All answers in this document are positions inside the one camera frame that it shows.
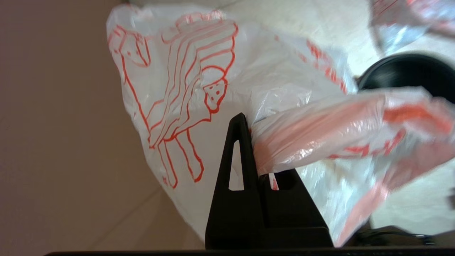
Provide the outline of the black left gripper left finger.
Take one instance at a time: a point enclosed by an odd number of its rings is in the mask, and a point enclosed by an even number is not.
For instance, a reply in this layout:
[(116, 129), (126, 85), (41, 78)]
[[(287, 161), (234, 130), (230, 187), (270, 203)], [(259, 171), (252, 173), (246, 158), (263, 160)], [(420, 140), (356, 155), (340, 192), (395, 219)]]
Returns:
[[(243, 190), (229, 189), (234, 144), (239, 143)], [(241, 112), (229, 122), (206, 230), (257, 230), (264, 227), (251, 135)]]

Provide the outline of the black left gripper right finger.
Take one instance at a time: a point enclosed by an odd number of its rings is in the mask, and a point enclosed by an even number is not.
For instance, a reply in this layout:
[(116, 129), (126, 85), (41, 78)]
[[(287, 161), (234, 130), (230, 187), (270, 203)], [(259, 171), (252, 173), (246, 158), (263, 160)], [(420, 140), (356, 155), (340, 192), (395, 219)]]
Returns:
[(295, 169), (259, 176), (262, 212), (268, 228), (325, 228), (312, 197)]

